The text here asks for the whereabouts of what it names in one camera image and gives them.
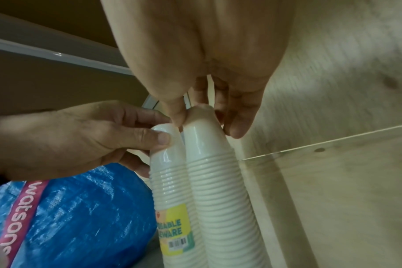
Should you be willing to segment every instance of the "cup stack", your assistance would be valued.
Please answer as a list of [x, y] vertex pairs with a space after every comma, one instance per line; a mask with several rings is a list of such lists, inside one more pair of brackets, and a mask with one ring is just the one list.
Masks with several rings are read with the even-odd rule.
[[172, 124], [153, 127], [171, 146], [150, 152], [150, 183], [165, 268], [208, 268], [186, 169], [185, 146]]
[[271, 268], [238, 161], [213, 108], [190, 108], [183, 129], [210, 268]]

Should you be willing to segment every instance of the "blue bag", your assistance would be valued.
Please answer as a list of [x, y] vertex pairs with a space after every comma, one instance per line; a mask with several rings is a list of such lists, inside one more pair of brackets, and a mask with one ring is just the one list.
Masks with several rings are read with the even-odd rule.
[[[0, 235], [23, 182], [0, 187]], [[151, 190], [119, 164], [51, 180], [12, 268], [129, 267], [156, 231]]]

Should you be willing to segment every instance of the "stack of cups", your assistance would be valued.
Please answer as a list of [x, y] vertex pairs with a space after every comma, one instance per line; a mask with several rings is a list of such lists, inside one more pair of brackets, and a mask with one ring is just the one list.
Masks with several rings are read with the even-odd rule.
[[170, 147], [150, 153], [150, 183], [164, 267], [208, 268], [179, 130], [172, 124], [152, 129], [171, 136]]
[[270, 268], [238, 161], [213, 108], [189, 109], [183, 129], [186, 165], [210, 268]]

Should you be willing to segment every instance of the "woven plastic bag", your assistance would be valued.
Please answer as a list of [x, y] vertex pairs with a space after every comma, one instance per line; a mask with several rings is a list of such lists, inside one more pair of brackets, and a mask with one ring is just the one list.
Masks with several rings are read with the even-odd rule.
[[[0, 235], [23, 182], [0, 187]], [[129, 267], [156, 231], [151, 190], [119, 164], [51, 180], [12, 268]]]

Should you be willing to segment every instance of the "barcode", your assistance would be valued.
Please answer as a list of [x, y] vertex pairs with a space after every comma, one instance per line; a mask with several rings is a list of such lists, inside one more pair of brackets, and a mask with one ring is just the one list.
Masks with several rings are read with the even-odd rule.
[[169, 241], [169, 251], [176, 251], [184, 249], [188, 246], [188, 239], [186, 236]]

